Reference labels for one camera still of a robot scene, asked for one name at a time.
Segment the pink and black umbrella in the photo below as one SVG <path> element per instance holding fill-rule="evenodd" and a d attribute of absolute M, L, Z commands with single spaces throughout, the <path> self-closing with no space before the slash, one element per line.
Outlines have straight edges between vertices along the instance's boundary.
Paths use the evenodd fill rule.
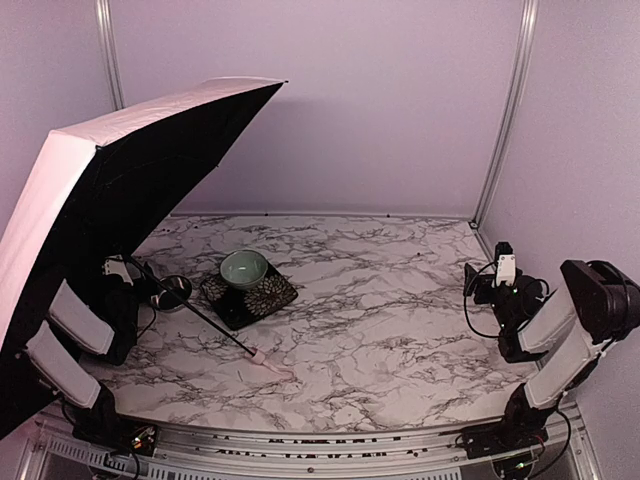
<path fill-rule="evenodd" d="M 1 432 L 52 401 L 21 357 L 65 278 L 96 286 L 216 168 L 280 89 L 221 77 L 51 131 L 1 240 Z"/>

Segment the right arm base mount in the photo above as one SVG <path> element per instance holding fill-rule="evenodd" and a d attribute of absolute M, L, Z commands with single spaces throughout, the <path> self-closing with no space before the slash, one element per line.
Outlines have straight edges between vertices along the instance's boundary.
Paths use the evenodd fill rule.
<path fill-rule="evenodd" d="M 463 428 L 456 445 L 465 450 L 469 459 L 476 459 L 541 446 L 547 440 L 544 427 L 514 424 L 503 418 Z"/>

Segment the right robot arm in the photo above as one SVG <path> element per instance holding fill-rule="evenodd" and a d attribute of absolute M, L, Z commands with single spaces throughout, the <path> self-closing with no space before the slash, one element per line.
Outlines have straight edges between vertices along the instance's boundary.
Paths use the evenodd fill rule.
<path fill-rule="evenodd" d="M 492 308 L 503 359 L 544 362 L 511 394 L 504 430 L 542 427 L 607 350 L 639 326 L 639 285 L 613 264 L 566 260 L 560 270 L 563 283 L 551 290 L 517 269 L 512 255 L 481 269 L 464 266 L 463 296 Z"/>

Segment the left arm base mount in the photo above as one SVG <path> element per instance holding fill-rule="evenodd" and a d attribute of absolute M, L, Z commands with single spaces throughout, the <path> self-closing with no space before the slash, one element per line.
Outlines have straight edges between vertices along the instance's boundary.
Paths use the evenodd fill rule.
<path fill-rule="evenodd" d="M 109 447 L 117 453 L 135 453 L 151 457 L 158 443 L 158 425 L 119 417 L 117 421 L 73 420 L 75 438 L 95 445 Z"/>

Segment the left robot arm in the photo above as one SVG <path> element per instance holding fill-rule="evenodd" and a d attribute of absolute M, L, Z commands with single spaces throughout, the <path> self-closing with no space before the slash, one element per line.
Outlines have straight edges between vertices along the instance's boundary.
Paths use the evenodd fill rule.
<path fill-rule="evenodd" d="M 101 280 L 98 298 L 103 301 L 102 314 L 91 310 L 63 280 L 39 330 L 27 341 L 26 353 L 64 400 L 86 413 L 104 407 L 111 416 L 115 407 L 108 389 L 79 365 L 54 333 L 60 330 L 83 352 L 107 363 L 124 363 L 145 332 L 139 328 L 140 302 L 126 260 L 120 255 L 106 258 Z"/>

